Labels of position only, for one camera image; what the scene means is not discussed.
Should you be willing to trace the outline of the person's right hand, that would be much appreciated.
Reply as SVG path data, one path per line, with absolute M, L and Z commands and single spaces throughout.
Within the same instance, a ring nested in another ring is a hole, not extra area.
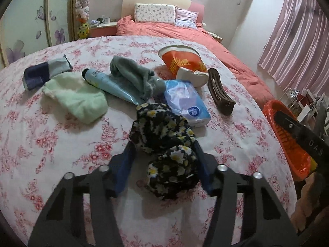
M 306 178 L 306 183 L 301 189 L 301 197 L 291 215 L 295 232 L 304 231 L 307 219 L 319 209 L 321 211 L 314 219 L 316 225 L 328 221 L 328 183 L 322 174 L 315 171 Z

